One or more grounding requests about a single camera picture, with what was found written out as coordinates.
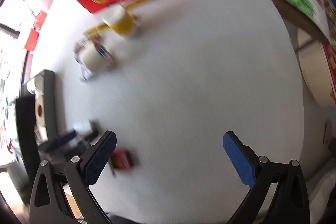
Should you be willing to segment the small red white box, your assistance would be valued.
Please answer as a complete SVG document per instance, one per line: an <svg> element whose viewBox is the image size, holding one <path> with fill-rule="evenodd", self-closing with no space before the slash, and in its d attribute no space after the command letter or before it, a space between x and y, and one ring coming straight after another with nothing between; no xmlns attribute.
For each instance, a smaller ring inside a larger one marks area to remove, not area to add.
<svg viewBox="0 0 336 224"><path fill-rule="evenodd" d="M133 162L130 156L130 152L126 149L119 149L112 153L111 165L116 170L131 170Z"/></svg>

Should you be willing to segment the brown wooden ring disc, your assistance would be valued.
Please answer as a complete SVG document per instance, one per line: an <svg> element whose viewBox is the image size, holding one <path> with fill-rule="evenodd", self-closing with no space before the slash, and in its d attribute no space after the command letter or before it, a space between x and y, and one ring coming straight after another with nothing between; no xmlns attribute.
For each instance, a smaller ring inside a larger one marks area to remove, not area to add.
<svg viewBox="0 0 336 224"><path fill-rule="evenodd" d="M44 108L44 96L38 94L35 97L35 117L37 124L41 127L45 126L45 108Z"/></svg>

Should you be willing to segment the wide white tape roll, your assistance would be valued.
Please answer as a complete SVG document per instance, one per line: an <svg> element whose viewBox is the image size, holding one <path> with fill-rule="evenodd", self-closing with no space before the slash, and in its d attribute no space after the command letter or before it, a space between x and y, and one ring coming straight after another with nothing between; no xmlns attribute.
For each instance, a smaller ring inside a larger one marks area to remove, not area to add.
<svg viewBox="0 0 336 224"><path fill-rule="evenodd" d="M114 66L114 60L106 48L94 42L89 42L79 52L79 61L92 74L98 74Z"/></svg>

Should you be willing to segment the yellow label white bottle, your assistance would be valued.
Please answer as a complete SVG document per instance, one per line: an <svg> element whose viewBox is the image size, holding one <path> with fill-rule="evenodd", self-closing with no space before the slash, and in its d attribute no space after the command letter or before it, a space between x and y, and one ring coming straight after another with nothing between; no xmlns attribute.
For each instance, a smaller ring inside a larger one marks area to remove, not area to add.
<svg viewBox="0 0 336 224"><path fill-rule="evenodd" d="M117 35L131 36L137 30L132 15L122 5L113 5L102 15L102 21Z"/></svg>

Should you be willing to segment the white plastic bottle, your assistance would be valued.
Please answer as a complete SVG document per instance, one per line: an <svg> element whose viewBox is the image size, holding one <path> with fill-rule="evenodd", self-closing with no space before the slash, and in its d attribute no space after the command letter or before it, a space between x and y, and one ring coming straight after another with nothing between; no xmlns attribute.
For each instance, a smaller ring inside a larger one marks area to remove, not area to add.
<svg viewBox="0 0 336 224"><path fill-rule="evenodd" d="M43 76L36 76L27 82L27 90L31 94L43 94L44 82L45 80Z"/></svg>

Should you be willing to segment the grey white plug adapter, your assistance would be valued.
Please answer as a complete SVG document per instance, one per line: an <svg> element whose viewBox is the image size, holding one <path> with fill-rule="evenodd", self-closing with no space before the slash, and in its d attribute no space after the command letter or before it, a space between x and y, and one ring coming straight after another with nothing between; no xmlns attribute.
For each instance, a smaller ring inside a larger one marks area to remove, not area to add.
<svg viewBox="0 0 336 224"><path fill-rule="evenodd" d="M81 68L81 80L84 82L89 81L95 77L95 73L92 73L84 64L80 64Z"/></svg>

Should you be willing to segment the dark green tray box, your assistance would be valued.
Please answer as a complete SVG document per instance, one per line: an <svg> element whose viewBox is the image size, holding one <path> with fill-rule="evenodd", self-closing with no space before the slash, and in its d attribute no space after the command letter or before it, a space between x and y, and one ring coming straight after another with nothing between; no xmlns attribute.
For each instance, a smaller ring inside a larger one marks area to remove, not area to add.
<svg viewBox="0 0 336 224"><path fill-rule="evenodd" d="M42 94L44 96L45 126L44 127L39 126L37 124L37 120L35 117L36 121L35 128L37 129L38 132L38 141L43 142L47 140L53 140L58 136L56 107L55 107L55 72L44 69L34 77L39 75L43 76L45 80ZM26 85L29 80L27 80L23 84L25 88L27 88ZM35 97L38 94L32 94L32 95L34 98L34 112L35 112Z"/></svg>

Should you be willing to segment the red plastic basin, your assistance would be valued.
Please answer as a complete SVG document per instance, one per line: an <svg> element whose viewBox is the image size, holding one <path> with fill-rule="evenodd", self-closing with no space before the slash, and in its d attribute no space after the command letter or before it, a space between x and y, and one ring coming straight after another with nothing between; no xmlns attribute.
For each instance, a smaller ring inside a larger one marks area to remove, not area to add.
<svg viewBox="0 0 336 224"><path fill-rule="evenodd" d="M35 50L38 42L38 37L41 32L41 28L46 20L46 17L47 13L43 10L40 13L38 13L37 16L35 16L34 24L31 27L30 34L24 46L25 50L29 52L33 52Z"/></svg>

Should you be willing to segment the long yellow utility knife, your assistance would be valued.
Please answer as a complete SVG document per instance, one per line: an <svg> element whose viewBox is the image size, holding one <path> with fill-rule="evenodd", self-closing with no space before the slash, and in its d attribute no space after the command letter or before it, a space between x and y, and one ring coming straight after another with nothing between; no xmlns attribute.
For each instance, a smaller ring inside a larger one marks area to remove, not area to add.
<svg viewBox="0 0 336 224"><path fill-rule="evenodd" d="M91 27L90 29L86 30L83 35L86 37L86 38L91 38L91 37L94 37L94 36L97 36L99 35L100 33L106 31L109 29L109 26L106 25L105 23L102 23L102 24L99 24L97 26L93 26Z"/></svg>

